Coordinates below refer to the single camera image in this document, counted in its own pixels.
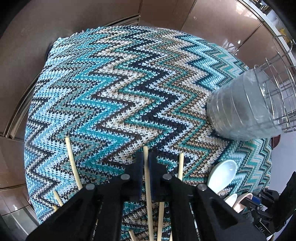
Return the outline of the zigzag knitted table cloth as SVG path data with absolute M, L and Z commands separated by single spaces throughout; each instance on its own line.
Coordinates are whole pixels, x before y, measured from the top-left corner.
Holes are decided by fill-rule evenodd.
M 259 192 L 268 184 L 268 139 L 222 138 L 206 114 L 214 90 L 247 67 L 220 46 L 163 28 L 100 27 L 58 39 L 37 80 L 25 133 L 25 175 L 39 225 L 79 190 L 65 137 L 69 136 L 85 187 L 125 173 L 136 154 L 157 153 L 158 163 L 178 178 L 184 153 L 187 185 L 206 183 L 215 164 L 238 165 L 228 190 Z M 142 176 L 138 202 L 123 205 L 120 240 L 149 240 Z

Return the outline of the lower kitchen cabinets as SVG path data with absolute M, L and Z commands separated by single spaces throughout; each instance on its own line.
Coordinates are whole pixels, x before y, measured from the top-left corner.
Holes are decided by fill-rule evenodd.
M 1 175 L 3 188 L 26 185 L 25 133 L 37 80 L 58 39 L 100 27 L 143 26 L 214 43 L 244 63 L 260 65 L 280 51 L 242 1 L 1 1 Z

